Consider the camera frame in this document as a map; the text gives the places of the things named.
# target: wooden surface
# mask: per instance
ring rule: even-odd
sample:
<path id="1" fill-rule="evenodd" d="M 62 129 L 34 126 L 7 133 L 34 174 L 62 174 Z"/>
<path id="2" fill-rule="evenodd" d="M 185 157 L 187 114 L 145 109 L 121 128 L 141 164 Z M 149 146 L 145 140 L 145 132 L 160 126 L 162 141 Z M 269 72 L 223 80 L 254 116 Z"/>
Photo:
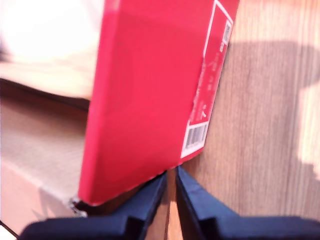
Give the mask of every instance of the wooden surface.
<path id="1" fill-rule="evenodd" d="M 320 220 L 319 143 L 320 1 L 240 1 L 204 152 L 183 166 L 243 216 Z"/>

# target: white border line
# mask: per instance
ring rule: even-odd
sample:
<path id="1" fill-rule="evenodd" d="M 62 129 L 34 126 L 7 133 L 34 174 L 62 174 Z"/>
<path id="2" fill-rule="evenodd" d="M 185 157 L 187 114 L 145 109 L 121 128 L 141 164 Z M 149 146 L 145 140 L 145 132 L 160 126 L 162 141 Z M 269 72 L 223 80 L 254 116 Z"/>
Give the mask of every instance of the white border line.
<path id="1" fill-rule="evenodd" d="M 204 42 L 204 48 L 203 48 L 203 53 L 202 53 L 203 58 L 205 58 L 207 48 L 208 48 L 209 37 L 210 37 L 211 28 L 212 28 L 212 24 L 214 22 L 214 16 L 215 16 L 215 12 L 216 12 L 216 5 L 221 9 L 221 11 L 224 13 L 224 15 L 228 18 L 231 25 L 232 26 L 234 25 L 234 21 L 232 20 L 229 13 L 224 8 L 224 6 L 221 4 L 221 2 L 219 2 L 218 0 L 214 0 L 213 6 L 212 6 L 212 13 L 211 13 L 210 21 L 209 21 L 209 27 L 208 27 L 208 31 L 206 32 L 206 38 L 205 38 L 205 42 Z"/>
<path id="2" fill-rule="evenodd" d="M 221 9 L 221 11 L 224 13 L 226 18 L 230 21 L 231 27 L 233 27 L 233 25 L 234 25 L 234 21 L 232 20 L 232 18 L 230 17 L 229 13 L 224 8 L 224 6 L 221 4 L 221 2 L 219 2 L 218 0 L 214 0 L 213 1 L 213 6 L 212 6 L 212 13 L 211 13 L 211 16 L 210 16 L 210 21 L 209 21 L 209 26 L 208 26 L 208 30 L 206 32 L 206 37 L 205 37 L 205 42 L 204 42 L 204 48 L 203 48 L 203 53 L 202 53 L 203 59 L 205 59 L 207 48 L 208 48 L 211 28 L 212 28 L 212 24 L 214 22 L 214 16 L 215 16 L 215 12 L 216 12 L 216 6 L 218 6 Z M 209 116 L 208 121 L 201 122 L 201 123 L 198 123 L 198 124 L 193 124 L 192 127 L 194 128 L 194 127 L 197 127 L 197 126 L 200 126 L 200 125 L 209 124 L 213 108 L 214 108 L 214 105 L 212 105 L 212 107 L 211 107 L 210 116 Z M 207 138 L 207 133 L 208 133 L 209 126 L 207 127 L 206 132 L 204 133 L 205 134 L 204 141 L 200 142 L 198 145 L 196 145 L 193 148 L 191 148 L 192 151 L 191 151 L 191 149 L 188 149 L 188 150 L 185 149 L 185 146 L 187 144 L 186 143 L 187 142 L 187 135 L 188 135 L 187 133 L 189 132 L 189 129 L 190 129 L 190 120 L 188 121 L 188 123 L 186 125 L 186 128 L 185 128 L 185 133 L 184 133 L 184 138 L 183 138 L 183 143 L 182 143 L 182 150 L 181 150 L 181 155 L 180 155 L 181 159 L 184 158 L 184 157 L 187 157 L 188 155 L 190 155 L 190 154 L 192 154 L 192 153 L 196 152 L 197 150 L 199 150 L 199 149 L 204 147 L 205 141 L 206 141 L 206 138 Z"/>

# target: red box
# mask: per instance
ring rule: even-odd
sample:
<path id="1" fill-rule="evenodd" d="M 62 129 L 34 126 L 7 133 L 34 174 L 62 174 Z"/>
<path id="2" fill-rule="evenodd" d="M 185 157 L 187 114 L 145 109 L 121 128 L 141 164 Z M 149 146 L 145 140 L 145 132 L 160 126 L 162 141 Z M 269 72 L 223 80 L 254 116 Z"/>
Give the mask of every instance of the red box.
<path id="1" fill-rule="evenodd" d="M 78 196 L 99 205 L 204 147 L 239 0 L 107 0 Z"/>

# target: white label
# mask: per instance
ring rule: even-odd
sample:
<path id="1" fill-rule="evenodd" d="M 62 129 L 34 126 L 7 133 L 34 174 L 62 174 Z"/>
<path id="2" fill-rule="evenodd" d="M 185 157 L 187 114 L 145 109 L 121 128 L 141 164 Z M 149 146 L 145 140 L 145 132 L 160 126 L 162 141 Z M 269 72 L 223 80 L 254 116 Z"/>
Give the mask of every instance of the white label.
<path id="1" fill-rule="evenodd" d="M 189 125 L 186 128 L 181 158 L 184 158 L 205 146 L 209 122 Z"/>

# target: black plastic part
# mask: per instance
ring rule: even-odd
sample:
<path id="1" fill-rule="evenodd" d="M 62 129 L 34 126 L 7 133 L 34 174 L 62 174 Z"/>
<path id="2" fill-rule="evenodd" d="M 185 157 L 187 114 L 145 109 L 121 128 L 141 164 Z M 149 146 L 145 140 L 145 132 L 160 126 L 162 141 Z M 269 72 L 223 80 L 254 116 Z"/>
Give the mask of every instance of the black plastic part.
<path id="1" fill-rule="evenodd" d="M 143 240 L 167 186 L 164 173 L 108 216 L 54 218 L 27 226 L 19 240 Z"/>
<path id="2" fill-rule="evenodd" d="M 320 240 L 320 222 L 296 216 L 240 217 L 176 168 L 177 206 L 185 240 Z"/>

